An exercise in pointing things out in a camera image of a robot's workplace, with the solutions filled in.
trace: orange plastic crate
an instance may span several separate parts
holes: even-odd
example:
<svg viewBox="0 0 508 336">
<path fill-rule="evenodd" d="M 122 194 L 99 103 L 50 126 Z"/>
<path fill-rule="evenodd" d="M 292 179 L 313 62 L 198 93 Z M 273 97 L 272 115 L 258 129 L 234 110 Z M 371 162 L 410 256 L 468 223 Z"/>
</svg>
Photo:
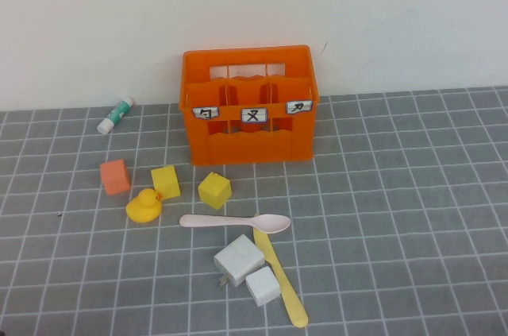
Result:
<svg viewBox="0 0 508 336">
<path fill-rule="evenodd" d="M 183 55 L 179 108 L 194 165 L 309 160 L 318 103 L 308 46 Z"/>
</svg>

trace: label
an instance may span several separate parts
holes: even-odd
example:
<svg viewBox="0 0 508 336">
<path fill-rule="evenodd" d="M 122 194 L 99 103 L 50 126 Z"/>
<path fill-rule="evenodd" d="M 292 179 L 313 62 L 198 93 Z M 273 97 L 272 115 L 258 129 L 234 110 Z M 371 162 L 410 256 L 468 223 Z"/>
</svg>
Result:
<svg viewBox="0 0 508 336">
<path fill-rule="evenodd" d="M 116 125 L 120 121 L 120 119 L 123 118 L 123 116 L 129 112 L 129 110 L 130 110 L 129 104 L 122 100 L 121 102 L 118 103 L 116 107 L 114 107 L 111 110 L 107 118 Z"/>
<path fill-rule="evenodd" d="M 289 115 L 310 110 L 312 110 L 312 100 L 294 100 L 286 104 L 286 114 Z"/>
<path fill-rule="evenodd" d="M 268 120 L 266 108 L 244 108 L 241 111 L 243 123 L 265 123 Z"/>
<path fill-rule="evenodd" d="M 192 109 L 192 113 L 195 118 L 208 120 L 219 116 L 219 107 L 198 107 Z"/>
</svg>

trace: white eraser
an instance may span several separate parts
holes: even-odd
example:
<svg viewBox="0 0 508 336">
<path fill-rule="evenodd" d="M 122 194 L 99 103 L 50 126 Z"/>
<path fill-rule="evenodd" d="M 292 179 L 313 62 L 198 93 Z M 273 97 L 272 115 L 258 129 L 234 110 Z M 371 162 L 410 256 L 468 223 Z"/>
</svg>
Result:
<svg viewBox="0 0 508 336">
<path fill-rule="evenodd" d="M 264 255 L 250 239 L 241 235 L 214 257 L 215 265 L 226 274 L 233 286 L 245 280 L 264 263 Z"/>
<path fill-rule="evenodd" d="M 268 266 L 248 275 L 245 280 L 258 307 L 280 295 L 280 284 Z"/>
</svg>

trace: glue stick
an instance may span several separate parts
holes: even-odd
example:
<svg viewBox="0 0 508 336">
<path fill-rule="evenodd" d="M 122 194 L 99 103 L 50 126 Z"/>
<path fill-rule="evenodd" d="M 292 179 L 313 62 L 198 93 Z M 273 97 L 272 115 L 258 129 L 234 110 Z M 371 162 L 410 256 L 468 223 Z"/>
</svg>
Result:
<svg viewBox="0 0 508 336">
<path fill-rule="evenodd" d="M 129 112 L 130 107 L 132 107 L 133 104 L 134 101 L 131 98 L 127 97 L 123 99 L 116 107 L 113 108 L 110 114 L 102 120 L 101 124 L 97 126 L 97 131 L 103 135 L 107 135 L 120 121 L 120 119 Z"/>
</svg>

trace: yellow wooden stick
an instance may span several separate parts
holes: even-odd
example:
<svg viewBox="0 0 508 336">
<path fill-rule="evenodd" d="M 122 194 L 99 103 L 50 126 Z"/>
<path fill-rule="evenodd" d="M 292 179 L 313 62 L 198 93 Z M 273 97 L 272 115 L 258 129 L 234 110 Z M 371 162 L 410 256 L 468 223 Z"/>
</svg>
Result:
<svg viewBox="0 0 508 336">
<path fill-rule="evenodd" d="M 287 279 L 283 266 L 280 265 L 279 258 L 277 258 L 277 254 L 275 254 L 275 250 L 271 245 L 270 238 L 267 234 L 259 231 L 258 229 L 254 229 L 254 242 L 256 243 L 258 249 L 263 252 L 264 259 L 273 268 L 275 277 L 280 284 L 280 290 L 282 292 L 284 305 L 286 306 L 289 319 L 294 326 L 303 328 L 309 324 L 309 316 L 307 316 L 302 302 L 300 302 L 293 286 L 291 286 L 291 282 Z"/>
</svg>

